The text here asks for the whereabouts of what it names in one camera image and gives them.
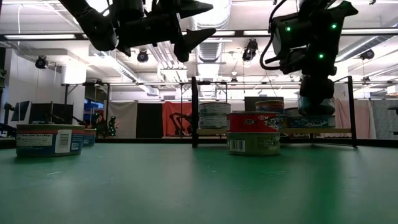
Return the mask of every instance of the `orange curtain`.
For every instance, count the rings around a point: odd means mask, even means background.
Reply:
[[[181,113],[181,103],[171,103],[165,102],[163,104],[163,136],[175,136],[179,135],[176,132],[175,125],[173,124],[172,119],[174,119],[178,128],[180,128],[180,122],[178,121],[178,117],[180,117]],[[182,103],[182,114],[186,116],[191,116],[192,114],[192,104],[191,103]],[[182,126],[184,128],[184,132],[187,133],[188,127],[191,124],[184,118],[182,118]]]

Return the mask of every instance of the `metal rack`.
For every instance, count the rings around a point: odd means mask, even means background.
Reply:
[[[335,83],[346,83],[348,85],[348,97],[349,97],[349,116],[351,120],[351,128],[285,128],[281,129],[280,133],[285,134],[310,134],[309,139],[303,139],[302,143],[321,143],[321,144],[341,144],[339,139],[329,141],[331,139],[314,139],[313,134],[320,133],[351,133],[350,145],[356,147],[358,145],[356,138],[356,125],[355,125],[355,108],[354,108],[354,91],[353,91],[353,78],[347,76],[336,80]],[[198,85],[208,85],[209,83],[198,82],[196,77],[192,77],[192,147],[198,147],[199,135],[201,134],[226,134],[226,129],[199,129],[199,92]],[[226,85],[226,92],[228,91],[228,83],[219,83]]]

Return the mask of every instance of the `stacked cans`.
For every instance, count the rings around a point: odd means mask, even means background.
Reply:
[[[199,105],[199,128],[226,128],[226,115],[231,112],[229,103],[202,103]]]
[[[280,154],[279,122],[276,112],[239,112],[227,115],[230,154],[274,156]]]

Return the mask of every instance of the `ceiling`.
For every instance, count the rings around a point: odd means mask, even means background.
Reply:
[[[231,6],[231,18],[229,20],[229,30],[256,30],[267,29],[268,19],[274,6],[273,0],[233,0]],[[398,0],[396,1],[376,1],[369,5],[367,0],[352,1],[354,7],[359,11],[356,16],[347,17],[344,28],[380,28],[390,27],[391,24],[398,22],[396,12],[398,11]],[[297,2],[288,0],[277,12],[276,16],[289,14],[297,11]],[[182,30],[190,28],[190,20],[182,19],[180,21]],[[58,1],[17,1],[3,0],[2,12],[0,15],[0,34],[44,34],[44,33],[79,33],[80,26],[73,21],[72,16],[59,4]],[[367,37],[343,36],[340,40],[340,50],[350,47],[357,41]],[[222,65],[220,65],[219,80],[229,80],[231,72],[238,73],[238,80],[246,82],[268,81],[298,81],[299,73],[292,76],[283,75],[280,71],[264,71],[259,64],[259,55],[268,43],[268,37],[259,37],[259,52],[252,61],[250,67],[244,67],[241,59],[243,48],[247,45],[249,38],[225,38],[221,56]],[[55,40],[55,41],[28,41],[21,42],[21,48],[30,49],[67,49],[73,54],[79,56],[90,68],[87,73],[88,78],[102,78],[118,80],[120,74],[115,71],[102,58],[88,54],[87,40]],[[159,82],[157,76],[158,62],[149,52],[149,60],[146,63],[137,61],[139,49],[146,46],[132,48],[133,56],[128,58],[117,53],[117,59],[128,69],[136,72],[143,77],[146,82]],[[348,67],[340,75],[353,75],[355,80],[360,80],[364,75],[374,74],[388,67],[397,65],[395,58],[398,57],[398,39],[393,37],[372,48],[376,56],[372,60],[350,58],[344,62],[337,63],[337,66]],[[266,57],[273,57],[272,47],[266,53]],[[187,68],[187,77],[197,75],[196,56],[191,54],[190,61],[184,65]],[[375,80],[391,80],[398,78],[398,72],[392,70]],[[384,88],[385,86],[375,86],[375,88]]]

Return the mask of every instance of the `barcode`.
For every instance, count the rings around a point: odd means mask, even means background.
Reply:
[[[61,134],[58,147],[68,147],[69,144],[69,134]]]
[[[230,140],[229,150],[234,152],[244,152],[244,140]]]
[[[79,143],[72,143],[72,150],[79,150]]]

